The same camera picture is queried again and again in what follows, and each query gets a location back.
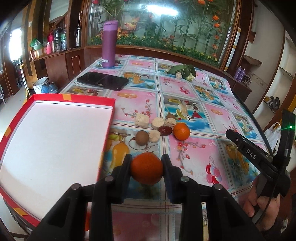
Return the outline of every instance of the tablecloth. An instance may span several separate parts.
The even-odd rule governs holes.
[[[165,73],[168,67],[177,64],[150,57],[117,55],[115,67],[104,69],[98,59],[79,76],[89,71],[122,76],[129,79],[127,86],[121,91],[111,91],[82,85],[77,82],[77,76],[61,93],[116,99],[102,177],[120,165],[118,160],[125,153],[135,157],[153,151],[159,158],[168,153],[172,164],[180,167],[184,175],[203,185],[220,183],[242,204],[258,170],[237,152],[225,132],[233,129],[267,150],[265,143],[226,79],[198,68],[195,68],[197,77],[191,83]],[[174,114],[177,122],[184,122],[191,129],[190,137],[178,141],[171,134],[161,137],[158,143],[148,143],[146,148],[138,146],[134,137],[142,128],[134,124],[136,113],[148,115],[150,121]],[[148,186],[131,178],[127,199],[122,205],[112,206],[115,240],[177,240],[181,210],[181,205],[169,202],[163,179]],[[203,211],[207,240],[206,209]]]

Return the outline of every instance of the tiled floor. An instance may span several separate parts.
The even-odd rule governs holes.
[[[7,99],[6,104],[0,105],[0,140],[4,136],[6,128],[14,118],[16,113],[22,107],[25,100],[25,88],[22,87],[14,96]],[[19,225],[12,218],[8,208],[4,204],[3,198],[0,195],[0,217],[8,230],[13,233],[25,234],[25,232],[19,227]]]

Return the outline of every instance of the white chunk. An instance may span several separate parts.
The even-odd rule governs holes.
[[[149,126],[149,116],[137,113],[136,119],[135,119],[135,125],[142,127],[142,128],[148,128]]]
[[[169,127],[171,127],[173,129],[175,127],[175,125],[176,125],[176,120],[175,119],[167,118],[165,120],[165,126],[169,126]]]
[[[159,117],[154,118],[151,122],[151,126],[155,130],[158,130],[158,128],[160,128],[164,124],[165,124],[165,120]]]
[[[159,131],[149,131],[149,142],[156,143],[160,139],[160,132]]]

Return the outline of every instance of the bright window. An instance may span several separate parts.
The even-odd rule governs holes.
[[[9,54],[10,60],[18,60],[22,56],[22,42],[21,42],[22,31],[20,28],[15,29],[11,32],[9,42]]]

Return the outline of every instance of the metal screw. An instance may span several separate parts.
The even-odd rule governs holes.
[[[182,182],[188,182],[189,181],[189,177],[187,177],[187,176],[182,176],[181,178],[180,178],[180,180],[182,181]]]
[[[223,186],[220,183],[214,185],[217,190],[222,190]]]
[[[71,188],[73,189],[73,190],[77,190],[78,188],[80,188],[81,187],[81,185],[79,184],[79,183],[74,183],[72,186],[71,186]]]
[[[106,182],[111,182],[111,181],[113,181],[114,180],[114,178],[112,177],[112,176],[106,176],[105,177],[105,181]]]

